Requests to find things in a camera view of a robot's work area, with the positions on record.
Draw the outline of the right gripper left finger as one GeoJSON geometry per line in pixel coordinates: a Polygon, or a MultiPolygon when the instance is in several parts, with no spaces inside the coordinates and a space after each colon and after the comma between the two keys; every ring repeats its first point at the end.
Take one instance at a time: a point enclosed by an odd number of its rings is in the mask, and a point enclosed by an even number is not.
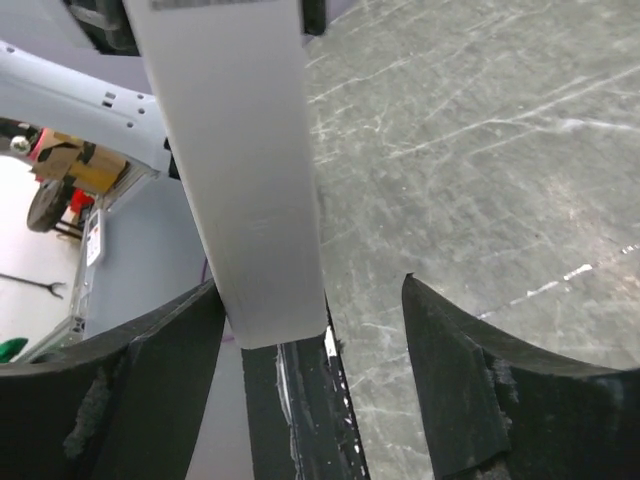
{"type": "Polygon", "coordinates": [[[182,479],[225,310],[213,282],[88,340],[1,368],[5,479],[182,479]]]}

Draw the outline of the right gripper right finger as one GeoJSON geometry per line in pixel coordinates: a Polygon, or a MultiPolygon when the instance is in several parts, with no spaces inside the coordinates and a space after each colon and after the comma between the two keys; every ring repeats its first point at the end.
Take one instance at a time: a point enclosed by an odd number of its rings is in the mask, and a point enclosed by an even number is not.
{"type": "Polygon", "coordinates": [[[407,276],[402,309],[438,479],[635,479],[639,372],[522,341],[407,276]]]}

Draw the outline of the long white remote control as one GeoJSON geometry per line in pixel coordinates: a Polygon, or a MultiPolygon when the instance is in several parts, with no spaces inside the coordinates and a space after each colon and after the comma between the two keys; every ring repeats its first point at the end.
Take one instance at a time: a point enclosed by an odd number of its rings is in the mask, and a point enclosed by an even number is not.
{"type": "Polygon", "coordinates": [[[295,1],[125,5],[237,343],[326,327],[295,1]]]}

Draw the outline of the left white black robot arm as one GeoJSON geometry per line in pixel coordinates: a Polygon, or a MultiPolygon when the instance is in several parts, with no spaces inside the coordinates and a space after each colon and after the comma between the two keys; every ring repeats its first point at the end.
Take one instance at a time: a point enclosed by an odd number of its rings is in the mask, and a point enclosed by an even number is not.
{"type": "Polygon", "coordinates": [[[1,115],[81,138],[169,172],[171,152],[154,96],[1,43],[1,115]]]}

